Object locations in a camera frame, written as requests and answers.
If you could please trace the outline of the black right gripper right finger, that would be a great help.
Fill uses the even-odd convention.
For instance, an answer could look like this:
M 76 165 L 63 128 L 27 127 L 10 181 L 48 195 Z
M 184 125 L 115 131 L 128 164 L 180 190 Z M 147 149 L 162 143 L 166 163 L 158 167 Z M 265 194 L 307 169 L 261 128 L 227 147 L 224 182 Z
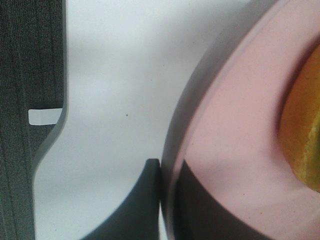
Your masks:
M 198 181 L 186 162 L 176 184 L 173 208 L 177 240 L 266 240 L 226 210 Z

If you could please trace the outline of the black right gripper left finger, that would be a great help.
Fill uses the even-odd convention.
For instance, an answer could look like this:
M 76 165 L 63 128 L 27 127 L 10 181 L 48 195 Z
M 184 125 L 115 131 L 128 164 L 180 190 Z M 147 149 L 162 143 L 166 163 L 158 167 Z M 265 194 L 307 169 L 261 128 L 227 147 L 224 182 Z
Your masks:
M 158 240 L 160 162 L 148 159 L 121 205 L 85 240 Z

